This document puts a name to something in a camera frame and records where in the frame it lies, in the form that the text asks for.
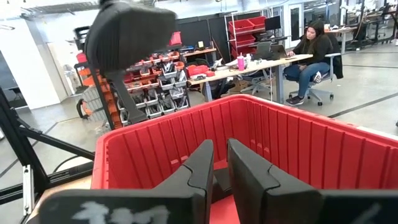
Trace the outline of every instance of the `sneaker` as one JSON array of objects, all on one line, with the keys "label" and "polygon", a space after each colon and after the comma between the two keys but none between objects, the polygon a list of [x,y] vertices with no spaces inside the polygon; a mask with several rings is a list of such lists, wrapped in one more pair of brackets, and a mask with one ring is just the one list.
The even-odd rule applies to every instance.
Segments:
[{"label": "sneaker", "polygon": [[290,106],[298,106],[298,105],[302,105],[304,103],[304,97],[300,98],[299,96],[295,96],[291,99],[287,99],[286,103]]},{"label": "sneaker", "polygon": [[314,83],[320,83],[322,81],[322,75],[320,72],[317,72],[317,74],[314,76],[313,81]]}]

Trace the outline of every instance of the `laptop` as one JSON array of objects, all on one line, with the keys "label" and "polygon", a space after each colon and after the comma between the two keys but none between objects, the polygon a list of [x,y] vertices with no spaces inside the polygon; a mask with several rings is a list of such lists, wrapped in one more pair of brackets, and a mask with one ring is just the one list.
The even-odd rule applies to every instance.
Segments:
[{"label": "laptop", "polygon": [[274,54],[275,58],[287,58],[286,50],[283,45],[272,45],[271,52]]},{"label": "laptop", "polygon": [[256,53],[253,55],[254,60],[269,59],[271,54],[271,42],[260,42],[257,44]]}]

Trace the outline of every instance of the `blue jeans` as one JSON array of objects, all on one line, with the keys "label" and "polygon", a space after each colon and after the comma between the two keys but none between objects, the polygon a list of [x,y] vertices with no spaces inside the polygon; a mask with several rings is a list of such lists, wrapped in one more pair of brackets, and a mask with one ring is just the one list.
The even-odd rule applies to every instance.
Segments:
[{"label": "blue jeans", "polygon": [[313,78],[317,72],[325,74],[329,69],[330,66],[325,62],[313,63],[302,71],[300,71],[299,65],[291,65],[284,69],[284,74],[286,75],[286,79],[298,82],[298,96],[303,98],[311,78]]}]

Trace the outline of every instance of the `desk leg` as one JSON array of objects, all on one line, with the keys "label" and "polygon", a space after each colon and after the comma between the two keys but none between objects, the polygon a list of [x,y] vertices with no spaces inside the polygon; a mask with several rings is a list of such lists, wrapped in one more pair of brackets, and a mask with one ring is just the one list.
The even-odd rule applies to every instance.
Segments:
[{"label": "desk leg", "polygon": [[284,71],[282,66],[278,66],[278,74],[276,75],[276,101],[277,103],[284,104]]},{"label": "desk leg", "polygon": [[347,33],[346,32],[344,32],[344,33],[342,33],[342,36],[343,36],[343,40],[341,41],[341,54],[343,55],[343,54],[345,54],[346,53],[346,36],[347,36]]},{"label": "desk leg", "polygon": [[213,97],[211,95],[211,88],[210,88],[209,82],[205,82],[203,88],[204,88],[204,94],[205,94],[205,101],[210,102],[211,100],[213,100]]},{"label": "desk leg", "polygon": [[211,53],[211,57],[213,58],[213,62],[217,61],[217,54],[216,52]]}]

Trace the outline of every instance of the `woman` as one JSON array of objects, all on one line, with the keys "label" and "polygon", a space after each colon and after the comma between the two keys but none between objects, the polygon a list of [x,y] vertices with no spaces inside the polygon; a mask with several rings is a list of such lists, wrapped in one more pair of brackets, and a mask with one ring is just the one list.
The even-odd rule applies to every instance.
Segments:
[{"label": "woman", "polygon": [[291,106],[301,105],[307,92],[310,80],[320,80],[321,74],[330,69],[330,59],[325,58],[326,54],[333,51],[329,38],[325,35],[322,21],[312,22],[300,43],[288,53],[288,56],[296,54],[312,54],[312,58],[301,60],[296,65],[291,65],[284,69],[286,78],[290,81],[298,82],[297,96],[286,100]]}]

